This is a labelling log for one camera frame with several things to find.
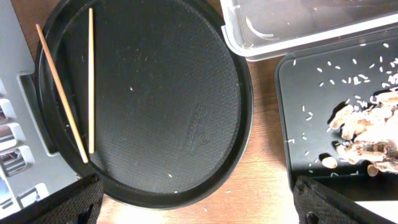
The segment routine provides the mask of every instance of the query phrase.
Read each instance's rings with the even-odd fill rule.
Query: wooden chopstick
[[[73,136],[75,137],[77,147],[79,148],[81,159],[83,160],[84,163],[87,163],[88,162],[87,154],[86,154],[85,148],[83,146],[83,143],[81,141],[79,131],[77,130],[76,122],[73,119],[72,111],[70,109],[67,96],[63,90],[60,77],[58,76],[57,69],[55,68],[54,61],[52,60],[49,47],[47,46],[42,29],[40,28],[40,25],[36,24],[36,29],[37,29],[37,32],[39,33],[40,41],[42,43],[47,61],[49,62],[51,74],[54,79],[55,86],[57,87],[58,93],[60,95],[63,108],[65,109],[65,113],[67,114],[67,118],[68,118],[70,127],[72,129]]]
[[[94,153],[94,22],[93,9],[88,16],[88,152]]]

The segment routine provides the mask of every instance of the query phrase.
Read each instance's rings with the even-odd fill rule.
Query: table
[[[59,0],[12,0],[33,58],[42,27]],[[221,13],[220,0],[208,1]],[[145,210],[104,198],[98,223],[298,223],[287,181],[274,70],[281,58],[249,63],[254,121],[246,153],[229,180],[208,198],[169,211]]]

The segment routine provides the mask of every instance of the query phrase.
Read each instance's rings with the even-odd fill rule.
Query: clear plastic container
[[[398,24],[396,0],[221,0],[228,47],[249,61]]]

